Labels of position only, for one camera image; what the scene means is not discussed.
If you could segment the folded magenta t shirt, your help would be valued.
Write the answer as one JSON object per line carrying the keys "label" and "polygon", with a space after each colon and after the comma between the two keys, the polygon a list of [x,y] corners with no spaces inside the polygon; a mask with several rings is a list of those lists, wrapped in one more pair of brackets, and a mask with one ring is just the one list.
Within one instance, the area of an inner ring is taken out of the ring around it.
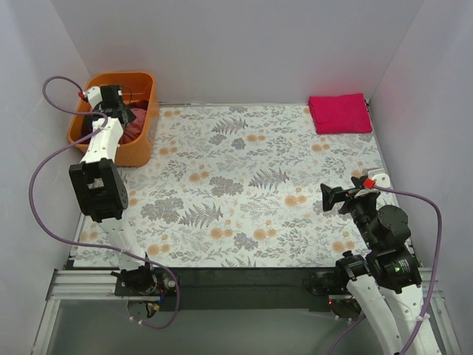
{"label": "folded magenta t shirt", "polygon": [[371,133],[370,114],[362,93],[311,96],[310,114],[320,135]]}

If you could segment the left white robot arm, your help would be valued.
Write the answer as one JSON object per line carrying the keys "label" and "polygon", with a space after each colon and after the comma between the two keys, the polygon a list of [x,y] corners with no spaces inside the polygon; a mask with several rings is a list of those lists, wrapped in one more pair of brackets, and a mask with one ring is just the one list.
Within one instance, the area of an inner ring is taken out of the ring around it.
{"label": "left white robot arm", "polygon": [[78,204],[84,215],[97,223],[111,247],[119,251],[120,271],[114,275],[122,286],[148,296],[158,285],[146,252],[132,235],[125,219],[129,196],[115,164],[124,129],[136,116],[123,101],[122,87],[90,87],[82,98],[92,111],[84,117],[83,134],[94,132],[80,163],[69,168]]}

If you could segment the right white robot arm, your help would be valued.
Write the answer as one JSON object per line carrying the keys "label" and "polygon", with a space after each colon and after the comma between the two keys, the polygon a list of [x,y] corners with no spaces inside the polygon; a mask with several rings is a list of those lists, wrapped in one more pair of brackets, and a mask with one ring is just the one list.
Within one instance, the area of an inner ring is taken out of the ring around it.
{"label": "right white robot arm", "polygon": [[321,184],[322,209],[341,204],[339,214],[353,219],[369,254],[346,251],[336,262],[334,283],[361,307],[384,354],[440,354],[428,314],[423,309],[419,263],[406,247],[408,216],[394,205],[377,206],[391,187],[382,169],[353,177],[353,187]]}

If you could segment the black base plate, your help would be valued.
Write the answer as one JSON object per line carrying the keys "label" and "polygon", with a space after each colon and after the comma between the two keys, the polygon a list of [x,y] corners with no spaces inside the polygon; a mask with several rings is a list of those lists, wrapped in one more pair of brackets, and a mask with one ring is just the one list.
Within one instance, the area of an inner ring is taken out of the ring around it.
{"label": "black base plate", "polygon": [[307,309],[357,317],[360,307],[333,267],[173,268],[148,276],[116,271],[115,295],[160,303],[164,311]]}

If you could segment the dark red clothes in basket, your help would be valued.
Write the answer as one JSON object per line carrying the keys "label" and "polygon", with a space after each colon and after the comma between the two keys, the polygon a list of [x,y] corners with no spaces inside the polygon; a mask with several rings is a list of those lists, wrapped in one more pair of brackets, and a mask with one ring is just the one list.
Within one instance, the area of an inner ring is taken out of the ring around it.
{"label": "dark red clothes in basket", "polygon": [[[136,140],[140,136],[144,127],[148,106],[149,106],[148,100],[139,100],[139,101],[131,102],[128,105],[131,112],[135,115],[135,119],[130,124],[128,124],[126,128],[124,129],[123,135],[119,140],[120,145],[131,143],[132,141]],[[95,116],[88,115],[84,117],[84,120],[81,126],[82,136],[88,135],[89,133],[92,132],[92,122],[96,118],[99,118],[99,116],[97,115],[95,117]]]}

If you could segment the floral patterned table mat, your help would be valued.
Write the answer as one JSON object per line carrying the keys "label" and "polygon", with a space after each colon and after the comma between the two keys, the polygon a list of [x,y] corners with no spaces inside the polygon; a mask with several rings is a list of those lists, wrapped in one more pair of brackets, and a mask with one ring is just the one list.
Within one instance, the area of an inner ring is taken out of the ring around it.
{"label": "floral patterned table mat", "polygon": [[132,234],[158,263],[317,267],[367,253],[320,186],[383,165],[374,134],[319,135],[305,106],[170,106],[149,162],[120,175]]}

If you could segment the aluminium frame rail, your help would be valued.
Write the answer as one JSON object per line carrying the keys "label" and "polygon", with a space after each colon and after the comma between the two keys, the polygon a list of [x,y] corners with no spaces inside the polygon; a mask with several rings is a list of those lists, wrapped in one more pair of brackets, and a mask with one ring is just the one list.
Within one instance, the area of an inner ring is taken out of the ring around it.
{"label": "aluminium frame rail", "polygon": [[77,269],[55,271],[47,296],[58,300],[151,299],[124,288],[111,270]]}

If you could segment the orange plastic laundry basket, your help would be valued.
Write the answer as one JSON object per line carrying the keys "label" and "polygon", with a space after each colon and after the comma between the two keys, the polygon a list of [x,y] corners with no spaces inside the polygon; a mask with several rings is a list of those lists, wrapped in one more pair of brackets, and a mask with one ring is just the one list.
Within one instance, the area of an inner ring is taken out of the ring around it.
{"label": "orange plastic laundry basket", "polygon": [[85,154],[86,158],[109,158],[116,165],[125,167],[144,166],[152,155],[159,120],[156,80],[153,75],[141,71],[106,72],[90,79],[86,88],[112,84],[125,88],[123,97],[126,100],[130,99],[133,103],[148,102],[140,134],[132,142],[122,144],[118,137],[121,129],[118,120],[114,118],[88,144],[80,143],[77,148]]}

